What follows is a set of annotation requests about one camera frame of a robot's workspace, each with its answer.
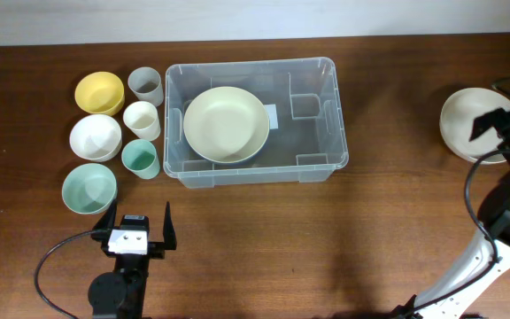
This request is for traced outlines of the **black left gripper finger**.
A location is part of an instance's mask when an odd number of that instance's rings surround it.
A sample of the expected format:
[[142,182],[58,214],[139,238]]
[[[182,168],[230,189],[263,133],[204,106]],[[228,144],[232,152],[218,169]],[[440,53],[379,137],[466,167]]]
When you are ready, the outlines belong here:
[[177,248],[177,238],[174,229],[174,224],[171,216],[170,203],[166,202],[164,223],[163,223],[163,239],[164,249],[166,251],[174,251]]
[[104,242],[109,239],[115,226],[117,213],[117,200],[115,199],[107,208],[104,215],[97,221],[90,237],[97,242]]

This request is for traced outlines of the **beige plastic plate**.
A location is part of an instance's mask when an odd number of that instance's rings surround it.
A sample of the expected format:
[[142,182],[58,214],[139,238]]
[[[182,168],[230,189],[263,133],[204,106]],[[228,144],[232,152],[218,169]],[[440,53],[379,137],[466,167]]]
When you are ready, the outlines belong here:
[[267,142],[270,128],[267,111],[255,95],[224,86],[192,100],[183,117],[183,133],[194,148],[216,144],[259,147]]
[[496,91],[468,88],[453,93],[445,101],[439,120],[445,144],[456,155],[470,162],[495,151],[502,142],[496,129],[490,128],[472,142],[469,138],[474,119],[498,108],[510,111],[510,100]]

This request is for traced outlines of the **blue plastic plate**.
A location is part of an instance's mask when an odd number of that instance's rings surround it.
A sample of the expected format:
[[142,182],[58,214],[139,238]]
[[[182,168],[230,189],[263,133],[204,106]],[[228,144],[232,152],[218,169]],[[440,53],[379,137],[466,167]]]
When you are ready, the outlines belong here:
[[259,147],[251,147],[247,144],[241,147],[236,145],[224,146],[223,144],[210,145],[201,148],[190,147],[202,159],[216,164],[235,165],[256,158],[265,148],[266,143]]

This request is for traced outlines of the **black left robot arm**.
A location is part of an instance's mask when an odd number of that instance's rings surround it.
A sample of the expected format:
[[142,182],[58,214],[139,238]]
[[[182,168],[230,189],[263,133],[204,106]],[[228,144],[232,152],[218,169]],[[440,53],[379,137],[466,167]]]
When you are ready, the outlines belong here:
[[177,248],[170,206],[165,208],[161,242],[149,240],[148,217],[126,214],[116,225],[116,213],[117,203],[112,202],[93,228],[91,238],[115,263],[112,271],[92,281],[88,300],[94,318],[140,318],[150,261],[163,260],[167,251]]

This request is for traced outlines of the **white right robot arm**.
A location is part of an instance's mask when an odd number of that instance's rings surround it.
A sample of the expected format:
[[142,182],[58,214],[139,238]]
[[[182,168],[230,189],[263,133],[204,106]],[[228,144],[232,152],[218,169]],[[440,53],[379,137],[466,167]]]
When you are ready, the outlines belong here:
[[477,211],[470,200],[471,183],[486,159],[501,155],[510,166],[510,112],[498,108],[475,118],[469,139],[477,139],[490,128],[497,130],[502,142],[472,165],[464,183],[464,202],[476,226],[471,242],[434,285],[396,307],[392,318],[466,318],[466,310],[510,269],[510,170]]

